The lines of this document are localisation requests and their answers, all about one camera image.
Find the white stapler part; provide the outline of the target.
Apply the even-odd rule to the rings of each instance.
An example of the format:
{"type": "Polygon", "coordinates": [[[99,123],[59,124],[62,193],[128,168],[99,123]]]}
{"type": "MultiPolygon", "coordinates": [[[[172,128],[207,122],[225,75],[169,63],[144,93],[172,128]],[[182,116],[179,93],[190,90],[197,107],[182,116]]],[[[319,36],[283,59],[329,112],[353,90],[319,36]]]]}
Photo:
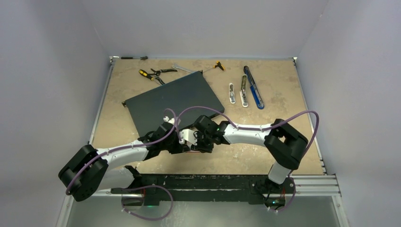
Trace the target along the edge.
{"type": "Polygon", "coordinates": [[[229,100],[230,100],[230,103],[232,103],[232,104],[236,103],[233,83],[229,83],[229,100]]]}

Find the blue stapler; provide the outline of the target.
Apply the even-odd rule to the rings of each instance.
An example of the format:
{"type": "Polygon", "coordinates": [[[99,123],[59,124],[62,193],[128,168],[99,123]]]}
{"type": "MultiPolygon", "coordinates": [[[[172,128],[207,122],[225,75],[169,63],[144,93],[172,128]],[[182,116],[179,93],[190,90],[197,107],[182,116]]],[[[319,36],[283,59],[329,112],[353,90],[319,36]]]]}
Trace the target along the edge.
{"type": "Polygon", "coordinates": [[[253,98],[255,100],[255,103],[257,105],[257,108],[258,109],[264,109],[264,107],[265,107],[264,102],[262,100],[262,97],[261,97],[261,95],[260,95],[260,93],[258,91],[258,88],[256,86],[255,80],[254,80],[254,78],[253,78],[248,66],[244,66],[244,73],[247,76],[248,81],[250,83],[250,90],[251,90],[251,93],[252,93],[253,98]]]}

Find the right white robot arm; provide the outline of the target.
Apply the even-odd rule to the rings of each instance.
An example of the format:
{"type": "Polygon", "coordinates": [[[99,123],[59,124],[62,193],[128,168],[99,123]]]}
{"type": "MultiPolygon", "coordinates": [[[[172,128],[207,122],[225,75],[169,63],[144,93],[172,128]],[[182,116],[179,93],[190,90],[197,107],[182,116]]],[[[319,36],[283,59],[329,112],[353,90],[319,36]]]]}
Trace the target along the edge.
{"type": "Polygon", "coordinates": [[[278,192],[287,176],[299,168],[309,147],[308,139],[283,119],[272,124],[245,125],[232,121],[217,124],[202,115],[193,124],[196,130],[181,130],[179,142],[190,143],[192,149],[211,152],[214,145],[250,144],[265,147],[275,162],[265,180],[270,192],[278,192]]]}

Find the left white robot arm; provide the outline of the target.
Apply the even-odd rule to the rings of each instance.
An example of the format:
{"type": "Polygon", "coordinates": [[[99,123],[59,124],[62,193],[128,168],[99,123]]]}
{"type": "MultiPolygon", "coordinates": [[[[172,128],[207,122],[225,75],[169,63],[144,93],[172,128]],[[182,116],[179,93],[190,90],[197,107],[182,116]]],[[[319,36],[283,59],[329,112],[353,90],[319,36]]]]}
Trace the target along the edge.
{"type": "Polygon", "coordinates": [[[156,130],[125,145],[113,148],[84,145],[60,170],[58,178],[66,186],[66,195],[83,201],[100,190],[106,174],[117,167],[154,158],[162,151],[181,154],[189,150],[188,145],[180,143],[176,127],[164,122],[156,130]]]}

